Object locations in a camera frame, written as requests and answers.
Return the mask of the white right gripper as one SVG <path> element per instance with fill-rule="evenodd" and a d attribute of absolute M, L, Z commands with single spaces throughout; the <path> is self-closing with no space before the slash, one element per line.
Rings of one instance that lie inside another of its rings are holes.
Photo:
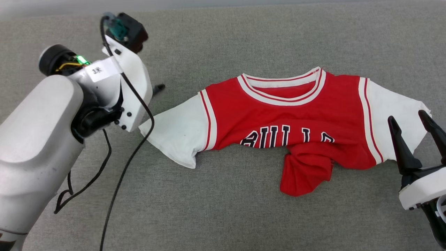
<path fill-rule="evenodd" d="M 441 164 L 422 168 L 402 137 L 402 130 L 393 116 L 388 117 L 388 126 L 395 152 L 395 160 L 405 187 L 399 192 L 399 200 L 405 210 L 421 209 L 428 219 L 431 232 L 441 249 L 446 248 L 445 240 L 445 195 L 446 195 L 446 133 L 428 115 L 419 110 L 418 115 L 427 132 L 432 136 L 441 155 Z"/>

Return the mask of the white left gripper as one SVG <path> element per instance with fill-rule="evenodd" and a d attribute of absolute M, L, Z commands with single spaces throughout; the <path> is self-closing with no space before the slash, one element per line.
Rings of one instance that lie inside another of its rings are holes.
<path fill-rule="evenodd" d="M 152 97 L 166 87 L 151 85 L 147 68 L 138 56 L 144 37 L 135 45 L 105 35 L 105 59 L 88 62 L 61 44 L 46 48 L 39 58 L 45 76 L 63 76 L 83 91 L 83 103 L 72 122 L 75 133 L 94 133 L 110 124 L 132 132 L 141 123 Z"/>

